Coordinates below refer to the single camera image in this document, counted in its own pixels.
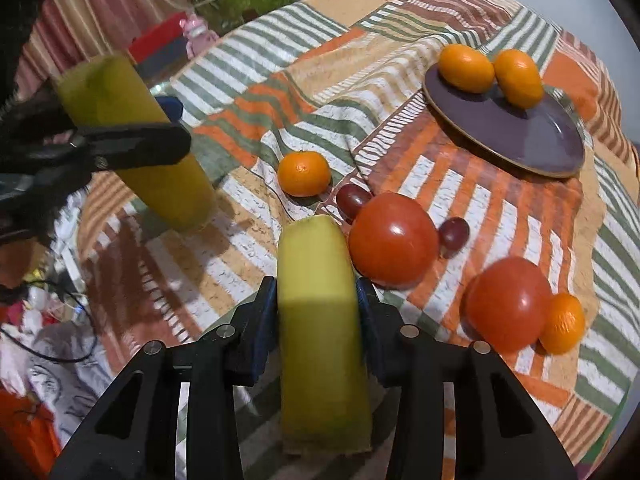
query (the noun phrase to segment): purple plate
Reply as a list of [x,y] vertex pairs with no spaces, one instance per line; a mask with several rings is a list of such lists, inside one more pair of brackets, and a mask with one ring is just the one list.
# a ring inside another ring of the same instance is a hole
[[580,171],[584,145],[571,117],[545,94],[529,110],[510,105],[498,85],[469,94],[449,85],[436,63],[424,75],[424,94],[465,137],[503,160],[543,176],[566,178]]

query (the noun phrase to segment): striped curtain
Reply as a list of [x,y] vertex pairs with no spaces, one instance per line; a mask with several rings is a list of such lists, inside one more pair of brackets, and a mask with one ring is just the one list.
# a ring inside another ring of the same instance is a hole
[[187,7],[187,0],[47,0],[18,66],[18,97],[84,59],[127,48]]

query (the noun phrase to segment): green box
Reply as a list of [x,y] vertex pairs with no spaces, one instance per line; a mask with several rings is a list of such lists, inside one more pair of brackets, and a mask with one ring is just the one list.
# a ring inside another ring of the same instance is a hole
[[224,36],[243,23],[290,3],[291,0],[201,0],[194,8],[207,20],[209,28]]

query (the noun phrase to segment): black cable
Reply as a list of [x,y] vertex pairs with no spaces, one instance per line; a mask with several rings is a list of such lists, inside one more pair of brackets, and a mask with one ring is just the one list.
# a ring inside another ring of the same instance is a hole
[[98,333],[97,333],[97,331],[95,329],[94,318],[91,317],[91,315],[89,314],[87,309],[85,309],[84,305],[78,301],[78,298],[76,298],[73,294],[69,293],[69,291],[66,290],[64,287],[62,287],[62,285],[60,285],[58,283],[54,283],[54,282],[49,281],[49,280],[34,280],[33,282],[27,282],[27,285],[39,285],[39,284],[49,285],[49,286],[55,288],[59,297],[60,297],[60,291],[64,292],[64,294],[66,294],[67,296],[72,297],[73,300],[76,302],[76,305],[79,306],[80,309],[86,314],[86,316],[89,319],[89,324],[91,325],[91,330],[94,333],[94,341],[92,342],[91,348],[89,348],[89,351],[87,352],[87,354],[83,355],[82,357],[77,357],[75,359],[65,359],[65,358],[62,358],[62,357],[51,357],[51,356],[48,356],[48,355],[41,354],[40,352],[35,351],[33,348],[29,348],[27,345],[22,343],[20,340],[17,340],[15,337],[10,335],[1,326],[0,326],[0,332],[2,332],[5,336],[7,336],[11,340],[11,342],[13,342],[15,345],[18,345],[23,350],[26,350],[30,354],[35,355],[36,357],[39,357],[41,359],[44,359],[45,361],[49,361],[51,363],[59,363],[59,364],[75,364],[75,363],[81,363],[82,361],[86,361],[89,357],[91,357],[91,355],[94,353],[95,347],[98,345]]

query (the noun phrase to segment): patchwork tablecloth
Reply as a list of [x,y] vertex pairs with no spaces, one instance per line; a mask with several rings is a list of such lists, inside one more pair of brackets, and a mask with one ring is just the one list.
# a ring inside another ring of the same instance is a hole
[[[434,117],[420,85],[448,43],[490,58],[505,48],[531,55],[584,137],[576,178],[547,180],[494,164]],[[415,198],[436,225],[449,216],[468,221],[470,241],[458,256],[437,261],[408,293],[383,291],[406,322],[436,338],[468,344],[458,308],[465,286],[507,254],[538,264],[555,292],[578,296],[589,327],[578,348],[553,357],[527,348],[504,359],[587,476],[607,450],[640,366],[638,154],[620,131],[607,69],[587,46],[514,0],[305,0],[229,34],[172,86],[218,208],[202,232],[181,237],[113,174],[94,181],[79,243],[115,372],[149,339],[189,342],[228,319],[276,272],[278,237],[290,222],[329,214],[348,232],[334,197],[357,182]],[[278,161],[297,150],[326,157],[331,192],[306,200],[282,192]],[[246,478],[383,478],[398,392],[372,385],[372,452],[312,462],[285,456],[277,361],[272,355],[255,388],[236,392]],[[452,478],[454,406],[446,389],[444,476]]]

